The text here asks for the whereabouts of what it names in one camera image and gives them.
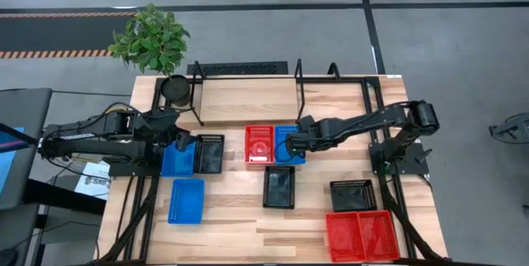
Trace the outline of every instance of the plant pot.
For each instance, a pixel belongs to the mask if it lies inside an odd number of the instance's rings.
[[[166,100],[176,106],[189,104],[190,88],[188,80],[182,75],[172,75],[162,82],[160,91]]]

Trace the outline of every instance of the concrete floor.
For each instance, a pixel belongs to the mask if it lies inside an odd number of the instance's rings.
[[[371,2],[512,2],[529,0],[371,0]],[[360,0],[0,0],[0,8],[114,7]],[[194,34],[187,62],[287,60],[293,71],[373,74],[361,10],[187,12],[177,18]],[[388,74],[402,74],[408,96],[432,102],[441,129],[423,143],[434,197],[451,258],[526,265],[529,260],[528,154],[523,145],[488,137],[487,127],[529,107],[529,8],[375,10]],[[130,94],[135,72],[107,58],[0,60],[0,89],[50,87]],[[127,97],[54,94],[47,123],[75,121]],[[37,163],[33,178],[59,170]],[[68,251],[64,257],[59,253]],[[93,240],[55,245],[46,265],[88,260]]]

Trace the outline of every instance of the blue basket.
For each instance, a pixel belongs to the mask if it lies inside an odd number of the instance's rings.
[[[294,156],[290,158],[290,154],[287,151],[287,146],[283,142],[287,139],[287,134],[295,133],[298,131],[297,126],[276,126],[275,127],[275,164],[305,164],[304,158]]]
[[[169,224],[200,224],[204,206],[204,179],[175,179],[169,206]]]
[[[162,177],[192,177],[197,143],[188,145],[185,151],[178,151],[174,142],[164,150],[162,160]]]

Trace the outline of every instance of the red basket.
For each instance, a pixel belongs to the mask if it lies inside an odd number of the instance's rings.
[[[329,251],[333,262],[399,259],[389,211],[326,214]]]
[[[246,126],[245,161],[250,164],[274,162],[274,127]]]

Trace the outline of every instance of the black grate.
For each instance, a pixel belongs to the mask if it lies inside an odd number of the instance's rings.
[[[224,135],[198,135],[195,173],[221,173]]]
[[[294,209],[295,172],[292,166],[266,166],[263,207]]]
[[[259,74],[288,74],[288,63],[257,62],[257,63],[229,63],[229,64],[200,64],[204,74],[208,75],[259,75]],[[194,64],[188,64],[188,75],[193,75]]]
[[[335,212],[377,210],[371,180],[331,182],[331,198]]]

